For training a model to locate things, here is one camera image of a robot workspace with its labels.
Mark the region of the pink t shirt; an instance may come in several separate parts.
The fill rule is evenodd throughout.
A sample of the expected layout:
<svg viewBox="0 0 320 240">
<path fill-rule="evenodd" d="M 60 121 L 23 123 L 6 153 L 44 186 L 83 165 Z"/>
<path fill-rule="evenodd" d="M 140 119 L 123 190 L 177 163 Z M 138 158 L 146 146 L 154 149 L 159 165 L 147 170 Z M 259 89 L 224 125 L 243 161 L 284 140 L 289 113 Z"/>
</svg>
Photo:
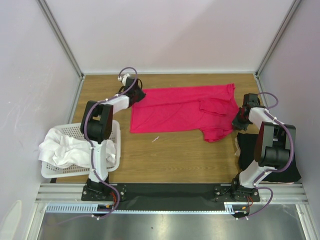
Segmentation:
<svg viewBox="0 0 320 240">
<path fill-rule="evenodd" d="M 171 133 L 200 130 L 206 142 L 220 141 L 233 132 L 239 111 L 236 86 L 147 88 L 143 100 L 132 106 L 130 132 Z"/>
</svg>

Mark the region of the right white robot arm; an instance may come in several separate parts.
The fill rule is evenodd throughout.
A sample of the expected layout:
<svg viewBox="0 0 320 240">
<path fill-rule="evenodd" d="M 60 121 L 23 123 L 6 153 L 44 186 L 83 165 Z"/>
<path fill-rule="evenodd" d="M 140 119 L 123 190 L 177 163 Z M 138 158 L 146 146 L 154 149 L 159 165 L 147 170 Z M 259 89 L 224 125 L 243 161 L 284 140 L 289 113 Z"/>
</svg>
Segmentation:
<svg viewBox="0 0 320 240">
<path fill-rule="evenodd" d="M 279 121 L 261 105 L 255 93 L 244 95 L 242 107 L 232 125 L 236 130 L 246 131 L 249 125 L 259 129 L 252 163 L 231 182 L 230 196 L 242 202 L 259 194 L 258 184 L 270 173 L 281 173 L 291 165 L 296 127 Z"/>
</svg>

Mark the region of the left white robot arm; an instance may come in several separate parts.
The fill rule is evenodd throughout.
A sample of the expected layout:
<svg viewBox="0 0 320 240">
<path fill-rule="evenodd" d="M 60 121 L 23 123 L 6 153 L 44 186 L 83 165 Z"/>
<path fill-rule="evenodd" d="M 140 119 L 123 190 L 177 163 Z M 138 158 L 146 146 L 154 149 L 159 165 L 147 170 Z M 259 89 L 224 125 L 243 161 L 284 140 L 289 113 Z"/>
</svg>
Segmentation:
<svg viewBox="0 0 320 240">
<path fill-rule="evenodd" d="M 82 190 L 83 201 L 103 201 L 116 191 L 109 185 L 107 140 L 113 128 L 113 115 L 141 101 L 142 81 L 130 74 L 119 76 L 122 87 L 111 98 L 86 104 L 80 131 L 90 144 L 90 174 Z"/>
</svg>

